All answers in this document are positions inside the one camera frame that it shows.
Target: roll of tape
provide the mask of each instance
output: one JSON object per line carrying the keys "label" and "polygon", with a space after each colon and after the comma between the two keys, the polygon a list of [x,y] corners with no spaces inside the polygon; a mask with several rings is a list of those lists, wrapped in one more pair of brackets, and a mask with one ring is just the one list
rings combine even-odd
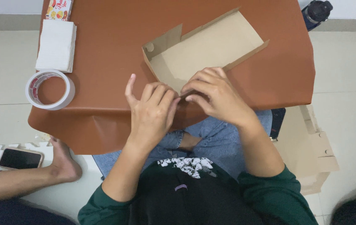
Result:
{"label": "roll of tape", "polygon": [[[63,97],[56,103],[45,105],[43,104],[37,95],[37,90],[43,81],[51,77],[60,77],[65,82],[65,93]],[[28,101],[37,108],[47,109],[47,110],[59,110],[67,106],[75,95],[75,85],[72,80],[65,74],[57,70],[41,70],[35,73],[26,84],[25,89],[26,98]]]}

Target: hand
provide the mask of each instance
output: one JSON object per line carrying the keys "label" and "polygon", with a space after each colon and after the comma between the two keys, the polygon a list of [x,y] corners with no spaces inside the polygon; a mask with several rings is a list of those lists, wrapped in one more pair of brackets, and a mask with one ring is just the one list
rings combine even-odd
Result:
{"label": "hand", "polygon": [[243,126],[249,117],[257,119],[254,111],[242,100],[221,67],[198,71],[182,87],[181,94],[192,90],[205,94],[209,100],[196,94],[187,96],[185,100],[196,102],[209,116],[236,126]]}
{"label": "hand", "polygon": [[150,152],[172,125],[178,93],[161,82],[146,84],[141,100],[132,94],[136,75],[132,74],[125,89],[131,108],[131,134],[127,143]]}

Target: cardboard box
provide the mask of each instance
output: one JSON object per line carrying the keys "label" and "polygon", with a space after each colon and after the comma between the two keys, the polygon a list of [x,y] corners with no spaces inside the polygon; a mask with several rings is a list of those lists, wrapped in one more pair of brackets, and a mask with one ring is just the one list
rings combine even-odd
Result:
{"label": "cardboard box", "polygon": [[182,35],[182,24],[142,46],[155,77],[178,93],[199,70],[220,66],[225,71],[268,45],[235,8]]}
{"label": "cardboard box", "polygon": [[339,166],[326,133],[318,127],[311,105],[286,108],[275,147],[301,183],[301,194],[321,192],[330,172]]}

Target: brown vinyl table cover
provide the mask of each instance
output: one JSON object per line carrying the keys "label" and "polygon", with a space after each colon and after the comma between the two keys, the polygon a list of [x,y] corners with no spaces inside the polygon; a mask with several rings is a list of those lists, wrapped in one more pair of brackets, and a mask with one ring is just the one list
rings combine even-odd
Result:
{"label": "brown vinyl table cover", "polygon": [[[44,0],[42,19],[48,5]],[[75,84],[75,97],[61,110],[33,106],[30,126],[65,141],[75,154],[122,149],[131,127],[125,85],[135,73],[133,92],[139,99],[145,85],[156,81],[142,45],[181,23],[186,34],[237,7],[260,37],[270,40],[265,49],[227,72],[245,102],[255,110],[310,104],[313,49],[297,0],[76,0],[70,16],[77,26],[75,58],[73,72],[66,74]],[[48,79],[39,95],[49,104],[64,91],[62,80]],[[173,128],[204,118],[199,106],[182,101]]]}

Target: bare foot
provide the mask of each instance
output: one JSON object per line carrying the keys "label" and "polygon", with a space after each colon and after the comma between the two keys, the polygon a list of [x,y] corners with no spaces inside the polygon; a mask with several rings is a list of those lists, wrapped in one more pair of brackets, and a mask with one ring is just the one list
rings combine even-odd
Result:
{"label": "bare foot", "polygon": [[50,142],[53,145],[53,166],[52,175],[61,183],[73,182],[82,176],[82,169],[75,162],[69,153],[69,147],[60,139],[50,136]]}
{"label": "bare foot", "polygon": [[182,137],[181,145],[178,147],[179,149],[183,149],[186,151],[192,151],[193,148],[201,141],[201,137],[195,137],[190,135],[188,132],[184,132],[184,136]]}

